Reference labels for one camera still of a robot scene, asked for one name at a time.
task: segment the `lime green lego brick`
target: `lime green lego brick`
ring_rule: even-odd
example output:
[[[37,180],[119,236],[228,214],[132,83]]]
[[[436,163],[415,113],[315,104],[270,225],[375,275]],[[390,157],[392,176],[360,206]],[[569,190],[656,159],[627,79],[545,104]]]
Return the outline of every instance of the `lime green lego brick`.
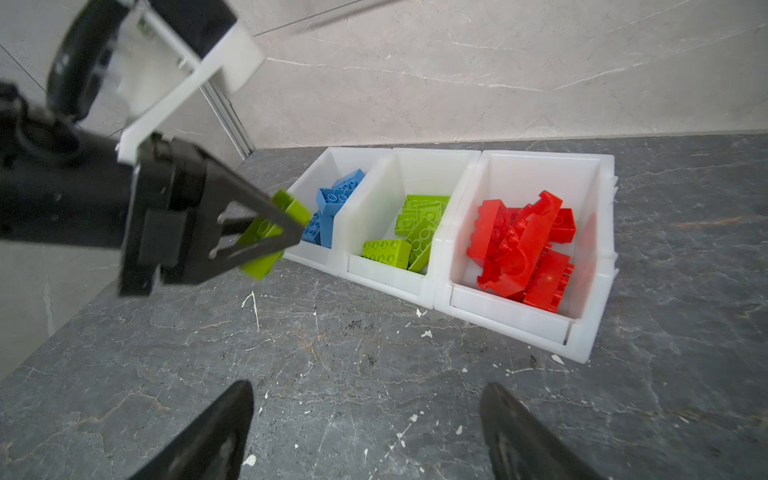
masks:
[[[416,214],[400,214],[397,216],[397,223],[395,224],[395,235],[398,237],[407,237],[412,231],[413,227],[418,223]]]
[[[411,243],[411,256],[408,259],[408,270],[420,272],[429,262],[432,251],[432,237],[437,225],[431,220],[424,219],[413,229],[406,241]]]
[[[430,204],[432,202],[440,202],[442,210],[448,206],[448,202],[451,200],[450,196],[441,195],[408,195],[406,201],[403,203],[403,208],[416,208],[417,205]]]
[[[295,221],[301,223],[303,227],[306,227],[312,219],[312,214],[310,214],[298,200],[291,197],[283,190],[279,190],[274,197],[272,197],[272,203],[277,205],[278,208],[287,213]],[[282,227],[262,217],[258,217],[248,226],[245,232],[240,235],[237,244],[248,245],[250,243],[256,243],[264,238],[277,237],[282,232]],[[275,262],[281,258],[283,258],[282,251],[270,253],[269,255],[257,258],[240,266],[240,269],[248,275],[251,275],[253,278],[261,280],[272,270]]]
[[[406,240],[370,240],[362,245],[363,257],[397,268],[407,268],[410,255],[411,243]]]
[[[430,204],[421,204],[416,207],[418,213],[416,219],[420,222],[424,219],[431,220],[435,225],[440,224],[442,219],[442,205],[440,202]]]

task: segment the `blue block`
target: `blue block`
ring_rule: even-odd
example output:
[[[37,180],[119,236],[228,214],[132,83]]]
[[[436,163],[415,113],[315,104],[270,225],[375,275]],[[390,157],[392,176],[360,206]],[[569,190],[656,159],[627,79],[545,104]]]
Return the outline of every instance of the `blue block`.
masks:
[[[333,217],[330,215],[320,215],[320,245],[330,248],[332,241]]]
[[[301,240],[305,242],[314,243],[320,245],[320,214],[316,213],[312,215],[310,224],[304,229],[304,233],[301,234]]]
[[[320,188],[317,191],[317,207],[320,209],[320,215],[333,217],[339,213],[352,192],[353,190]]]
[[[356,171],[353,171],[351,174],[347,175],[346,177],[342,177],[338,179],[331,188],[340,188],[342,190],[355,190],[355,187],[360,185],[360,182],[362,182],[362,178],[365,177],[365,174],[360,170],[359,168]]]

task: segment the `gray table surface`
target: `gray table surface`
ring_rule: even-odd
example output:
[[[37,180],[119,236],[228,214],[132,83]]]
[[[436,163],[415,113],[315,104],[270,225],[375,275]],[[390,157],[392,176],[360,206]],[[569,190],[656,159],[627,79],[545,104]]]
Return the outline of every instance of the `gray table surface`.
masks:
[[[491,478],[489,381],[606,478],[768,476],[768,135],[426,147],[616,156],[621,271],[588,364],[286,260],[112,287],[0,383],[0,478],[125,478],[242,378],[242,478]],[[274,192],[322,151],[240,171]]]

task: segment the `pile of red blocks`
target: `pile of red blocks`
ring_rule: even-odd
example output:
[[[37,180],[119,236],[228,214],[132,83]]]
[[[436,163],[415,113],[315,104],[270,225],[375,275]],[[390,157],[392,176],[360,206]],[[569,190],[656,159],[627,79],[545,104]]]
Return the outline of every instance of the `pile of red blocks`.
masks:
[[[533,205],[507,208],[486,200],[478,212],[467,249],[482,269],[478,286],[526,305],[557,312],[574,266],[552,243],[570,243],[576,236],[573,210],[546,190]]]

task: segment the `robotic arm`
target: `robotic arm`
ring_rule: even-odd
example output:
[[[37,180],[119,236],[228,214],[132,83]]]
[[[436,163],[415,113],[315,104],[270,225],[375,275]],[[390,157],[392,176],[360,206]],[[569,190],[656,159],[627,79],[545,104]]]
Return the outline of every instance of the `robotic arm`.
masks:
[[[124,30],[132,21],[136,31]],[[299,243],[303,227],[195,144],[155,128],[204,82],[239,88],[263,56],[221,0],[91,0],[48,78],[47,109],[0,83],[0,238],[122,250],[121,295],[195,284]],[[106,69],[131,110],[118,141],[74,125]],[[225,219],[230,203],[283,228],[219,248],[255,217]]]

